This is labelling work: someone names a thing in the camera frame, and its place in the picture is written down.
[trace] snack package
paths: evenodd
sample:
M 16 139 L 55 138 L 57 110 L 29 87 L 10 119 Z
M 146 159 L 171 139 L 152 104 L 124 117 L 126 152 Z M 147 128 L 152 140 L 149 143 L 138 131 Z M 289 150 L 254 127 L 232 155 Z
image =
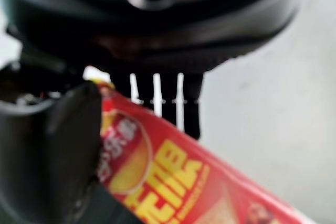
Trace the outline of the snack package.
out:
M 147 224 L 313 224 L 175 126 L 96 82 L 103 150 L 97 175 Z

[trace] plastic wrapper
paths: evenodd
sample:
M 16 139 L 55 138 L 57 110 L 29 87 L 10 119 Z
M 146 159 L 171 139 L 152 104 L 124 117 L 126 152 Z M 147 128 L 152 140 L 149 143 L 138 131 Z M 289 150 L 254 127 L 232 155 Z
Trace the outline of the plastic wrapper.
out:
M 96 82 L 103 148 L 97 175 L 147 224 L 313 224 L 196 141 Z

